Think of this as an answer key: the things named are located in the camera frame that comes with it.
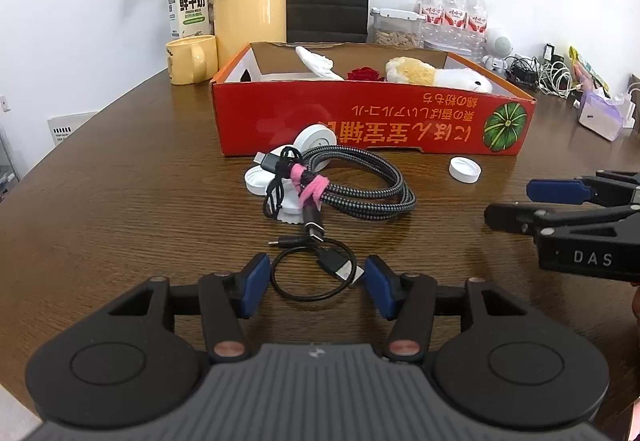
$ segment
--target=green pumpkin illustration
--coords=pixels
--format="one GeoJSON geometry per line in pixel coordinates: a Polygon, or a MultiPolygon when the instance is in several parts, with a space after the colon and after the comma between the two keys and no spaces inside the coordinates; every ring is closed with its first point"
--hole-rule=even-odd
{"type": "Polygon", "coordinates": [[[522,135],[527,111],[519,103],[505,103],[484,122],[482,140],[491,152],[507,150],[522,135]]]}

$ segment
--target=red rose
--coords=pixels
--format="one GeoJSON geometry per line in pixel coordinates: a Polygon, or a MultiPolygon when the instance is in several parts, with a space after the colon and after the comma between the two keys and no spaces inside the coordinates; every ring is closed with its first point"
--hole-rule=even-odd
{"type": "Polygon", "coordinates": [[[370,67],[361,67],[360,69],[353,69],[351,72],[347,72],[347,80],[357,80],[360,82],[384,82],[385,79],[380,76],[380,73],[376,69],[370,67]]]}

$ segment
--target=wall outlet panel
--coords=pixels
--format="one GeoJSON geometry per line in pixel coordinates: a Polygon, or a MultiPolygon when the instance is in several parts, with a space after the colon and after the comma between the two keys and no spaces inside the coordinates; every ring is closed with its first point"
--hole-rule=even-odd
{"type": "Polygon", "coordinates": [[[82,114],[68,114],[67,116],[56,116],[47,119],[53,143],[58,146],[94,114],[97,114],[97,111],[83,112],[82,114]]]}

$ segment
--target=table surface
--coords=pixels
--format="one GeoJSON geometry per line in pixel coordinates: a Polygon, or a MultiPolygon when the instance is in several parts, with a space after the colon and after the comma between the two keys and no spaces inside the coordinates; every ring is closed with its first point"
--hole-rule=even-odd
{"type": "MultiPolygon", "coordinates": [[[[450,155],[385,151],[415,191],[415,211],[370,223],[323,211],[331,236],[359,259],[377,254],[396,271],[440,283],[497,281],[597,345],[611,385],[597,423],[638,396],[640,359],[627,283],[539,270],[529,237],[490,232],[482,212],[492,201],[526,200],[533,177],[573,177],[599,168],[640,170],[640,138],[609,143],[575,122],[575,109],[540,96],[519,156],[475,156],[478,183],[447,173],[450,155]]],[[[289,225],[262,215],[247,192],[248,158],[224,158],[209,85],[174,87],[160,72],[94,116],[41,161],[1,203],[0,384],[28,407],[24,368],[43,342],[153,275],[194,283],[211,271],[235,271],[289,225]]],[[[374,186],[371,174],[329,167],[338,183],[374,186]]],[[[311,259],[283,263],[280,280],[297,293],[335,281],[311,259]]],[[[269,289],[244,323],[263,342],[371,342],[390,330],[362,288],[320,303],[292,303],[269,289]]],[[[199,319],[180,317],[177,332],[202,347],[199,319]]],[[[436,318],[432,346],[459,332],[436,318]]]]}

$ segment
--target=yellow mug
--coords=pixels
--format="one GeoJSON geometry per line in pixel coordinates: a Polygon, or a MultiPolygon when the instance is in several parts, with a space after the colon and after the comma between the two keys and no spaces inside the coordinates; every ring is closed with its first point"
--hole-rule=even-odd
{"type": "Polygon", "coordinates": [[[214,35],[188,36],[166,45],[169,78],[174,85],[197,84],[218,72],[218,50],[214,35]]]}

